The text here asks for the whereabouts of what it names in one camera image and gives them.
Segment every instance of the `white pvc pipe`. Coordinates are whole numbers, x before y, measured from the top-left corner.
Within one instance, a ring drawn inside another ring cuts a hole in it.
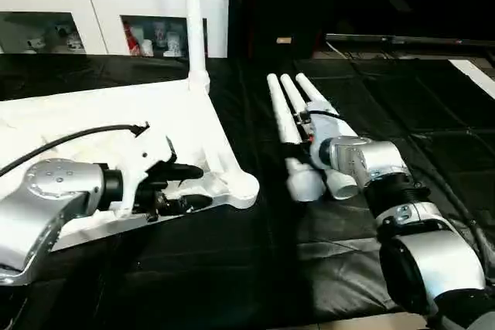
[[[312,83],[308,80],[304,73],[298,73],[295,76],[295,80],[306,92],[310,100],[322,100],[324,102],[327,102],[327,99],[315,88],[314,85],[312,85]]]
[[[291,101],[292,107],[294,107],[294,111],[297,114],[305,111],[306,110],[306,102],[302,99],[301,94],[299,93],[299,91],[295,87],[290,76],[287,75],[286,73],[284,73],[280,77],[280,81],[282,82],[282,85],[284,86],[285,92],[287,93],[288,98]]]
[[[275,112],[278,124],[278,133],[282,143],[301,143],[301,135],[288,108],[284,93],[280,87],[277,76],[271,73],[267,76],[268,87],[270,88],[271,103]]]
[[[189,77],[202,80],[207,73],[204,58],[203,18],[201,1],[186,0],[187,43],[189,46]]]

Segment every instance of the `robotic arm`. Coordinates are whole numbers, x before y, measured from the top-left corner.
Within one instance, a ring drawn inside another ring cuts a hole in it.
[[[38,153],[40,150],[35,150],[23,160]],[[123,143],[120,157],[112,170],[104,164],[53,158],[26,171],[17,190],[0,200],[0,286],[31,283],[63,226],[72,219],[92,216],[97,210],[106,211],[112,202],[119,202],[112,209],[117,218],[142,214],[148,222],[212,204],[213,199],[204,194],[179,192],[170,197],[165,193],[170,181],[200,179],[203,170],[175,163],[172,144],[159,128],[140,129],[132,143]],[[19,163],[3,169],[10,170]]]
[[[493,328],[495,300],[477,255],[428,199],[429,191],[414,182],[395,145],[359,137],[303,74],[296,80],[307,103],[288,75],[281,80],[295,122],[309,138],[306,162],[312,166],[286,162],[292,198],[318,199],[325,186],[335,199],[362,192],[377,223],[392,299],[437,328]],[[275,75],[268,75],[268,85],[282,141],[303,145]]]
[[[55,158],[29,168],[0,202],[0,284],[33,281],[64,224],[121,201],[121,172]]]

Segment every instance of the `black table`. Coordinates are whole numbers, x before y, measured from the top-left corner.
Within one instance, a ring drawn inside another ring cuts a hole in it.
[[[17,328],[270,328],[398,310],[362,198],[299,205],[288,196],[268,73],[304,72],[359,134],[392,140],[407,163],[426,171],[415,174],[472,239],[439,187],[447,181],[483,230],[484,248],[495,251],[495,101],[449,62],[209,60],[207,67],[235,155],[261,184],[257,202],[52,253],[39,280],[16,293],[28,298]],[[0,99],[175,80],[187,71],[181,60],[3,55]]]

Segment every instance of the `white pipe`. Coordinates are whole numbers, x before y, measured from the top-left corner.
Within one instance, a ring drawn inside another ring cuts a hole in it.
[[[306,92],[310,100],[322,100],[323,102],[328,102],[328,100],[315,88],[315,86],[312,85],[304,73],[298,73],[295,76],[295,80]]]
[[[267,76],[267,81],[270,88],[271,103],[277,119],[280,140],[282,143],[301,143],[301,135],[295,126],[294,118],[290,108],[288,108],[277,76],[271,73]]]
[[[294,107],[294,111],[299,114],[306,110],[306,102],[302,99],[301,94],[295,87],[292,79],[289,75],[284,73],[280,77],[280,81],[285,88],[285,92],[288,95],[289,100],[291,101],[292,107]]]
[[[189,47],[189,80],[202,82],[209,89],[210,79],[205,65],[203,18],[201,1],[186,0],[187,7],[187,44]]]
[[[267,81],[281,142],[301,143],[301,136],[276,75],[269,74]],[[300,202],[314,201],[325,192],[323,180],[311,166],[301,164],[296,158],[287,158],[285,165],[288,171],[287,188],[294,200]]]

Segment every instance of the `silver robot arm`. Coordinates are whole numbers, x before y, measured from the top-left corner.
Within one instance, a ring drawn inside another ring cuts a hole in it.
[[[307,160],[324,174],[333,197],[364,194],[377,223],[381,266],[392,299],[406,311],[424,315],[436,328],[495,328],[495,300],[477,255],[428,199],[429,191],[414,182],[395,145],[358,136],[303,74],[295,79],[310,101],[282,75],[292,117],[290,111],[278,110],[283,94],[273,94],[280,86],[275,75],[268,76],[281,139],[290,138],[288,122],[295,120],[309,137]],[[298,173],[298,180],[310,183],[315,177],[307,174]],[[309,201],[308,193],[304,199],[298,196],[300,189],[315,190],[312,199],[323,193],[321,185],[291,188],[292,183],[289,190],[298,201]]]
[[[63,225],[121,197],[119,171],[60,158],[33,165],[0,201],[0,285],[32,282]]]

